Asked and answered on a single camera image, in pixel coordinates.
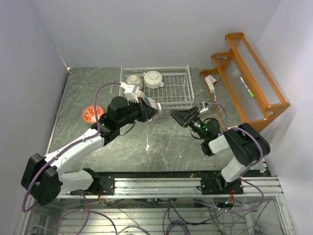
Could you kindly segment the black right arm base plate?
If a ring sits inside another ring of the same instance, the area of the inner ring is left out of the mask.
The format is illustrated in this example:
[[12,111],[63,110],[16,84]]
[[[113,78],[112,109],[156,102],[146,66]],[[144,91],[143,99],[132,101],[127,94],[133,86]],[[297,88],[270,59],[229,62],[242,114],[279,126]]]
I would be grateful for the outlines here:
[[243,188],[240,180],[228,183],[222,177],[218,178],[201,178],[201,185],[196,189],[202,195],[226,195],[226,194],[243,194]]

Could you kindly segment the white wire dish rack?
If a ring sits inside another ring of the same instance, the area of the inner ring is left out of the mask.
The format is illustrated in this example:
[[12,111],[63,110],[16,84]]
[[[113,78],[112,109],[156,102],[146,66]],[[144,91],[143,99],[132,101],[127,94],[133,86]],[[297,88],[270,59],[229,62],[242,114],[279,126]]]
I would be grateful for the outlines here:
[[125,82],[131,75],[135,75],[144,82],[144,73],[157,71],[162,75],[163,87],[151,89],[143,85],[143,93],[156,100],[163,109],[188,109],[194,102],[194,92],[191,82],[189,66],[184,67],[121,67],[120,81]]

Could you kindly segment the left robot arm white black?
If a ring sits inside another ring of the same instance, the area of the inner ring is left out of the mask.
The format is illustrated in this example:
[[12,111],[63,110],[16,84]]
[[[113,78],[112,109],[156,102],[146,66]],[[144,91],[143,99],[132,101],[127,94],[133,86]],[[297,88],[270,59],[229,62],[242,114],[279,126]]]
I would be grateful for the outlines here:
[[88,194],[103,189],[101,177],[89,168],[68,173],[77,161],[98,150],[116,137],[120,129],[136,121],[146,122],[161,112],[161,105],[151,98],[139,98],[130,102],[114,97],[98,123],[95,123],[78,139],[63,148],[41,156],[32,155],[24,170],[21,185],[41,206],[52,202],[59,194],[83,190]]

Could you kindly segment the grey striped bowl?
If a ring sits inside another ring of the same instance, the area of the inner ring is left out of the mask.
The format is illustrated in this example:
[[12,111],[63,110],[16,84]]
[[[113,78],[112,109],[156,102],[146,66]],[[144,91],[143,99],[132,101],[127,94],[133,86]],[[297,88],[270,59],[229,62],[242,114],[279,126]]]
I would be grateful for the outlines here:
[[145,98],[145,101],[149,103],[149,106],[156,109],[159,113],[161,113],[161,105],[157,103],[154,99],[152,98]]

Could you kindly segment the pale green bowl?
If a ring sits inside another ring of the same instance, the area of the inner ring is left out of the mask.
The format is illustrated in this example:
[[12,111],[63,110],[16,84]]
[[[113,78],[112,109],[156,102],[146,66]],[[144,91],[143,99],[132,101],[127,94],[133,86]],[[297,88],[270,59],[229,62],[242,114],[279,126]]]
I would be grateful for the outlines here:
[[145,98],[146,98],[146,95],[145,95],[145,93],[144,93],[142,90],[138,90],[138,91],[136,92],[136,96],[137,96],[137,97],[140,97],[140,98],[142,98],[142,99],[145,99]]

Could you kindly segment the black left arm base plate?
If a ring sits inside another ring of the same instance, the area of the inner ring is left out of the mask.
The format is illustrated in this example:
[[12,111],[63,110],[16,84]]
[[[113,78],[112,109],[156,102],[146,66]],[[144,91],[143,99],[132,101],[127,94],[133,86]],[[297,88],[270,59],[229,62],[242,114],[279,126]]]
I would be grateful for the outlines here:
[[87,189],[79,190],[85,195],[114,195],[115,180],[108,175],[93,177],[93,182]]

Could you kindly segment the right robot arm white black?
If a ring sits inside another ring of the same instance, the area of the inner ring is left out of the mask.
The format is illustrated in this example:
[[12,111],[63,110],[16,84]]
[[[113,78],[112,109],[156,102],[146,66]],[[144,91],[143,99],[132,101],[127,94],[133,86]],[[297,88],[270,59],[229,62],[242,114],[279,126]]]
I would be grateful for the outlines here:
[[203,140],[201,149],[207,156],[213,156],[227,149],[233,157],[220,172],[215,183],[222,194],[233,188],[233,182],[242,177],[254,164],[270,153],[269,143],[249,124],[243,123],[224,132],[215,118],[200,119],[197,107],[189,110],[171,110],[171,117],[182,127],[190,127],[191,132]]

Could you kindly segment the white bowl red pattern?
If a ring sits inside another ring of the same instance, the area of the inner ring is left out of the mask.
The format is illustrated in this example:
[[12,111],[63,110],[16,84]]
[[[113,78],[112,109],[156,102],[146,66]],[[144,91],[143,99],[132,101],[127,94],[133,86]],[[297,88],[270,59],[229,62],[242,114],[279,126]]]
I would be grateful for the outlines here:
[[82,119],[86,123],[93,124],[96,122],[95,114],[100,118],[104,114],[103,108],[96,105],[96,110],[94,110],[94,106],[90,105],[83,110]]

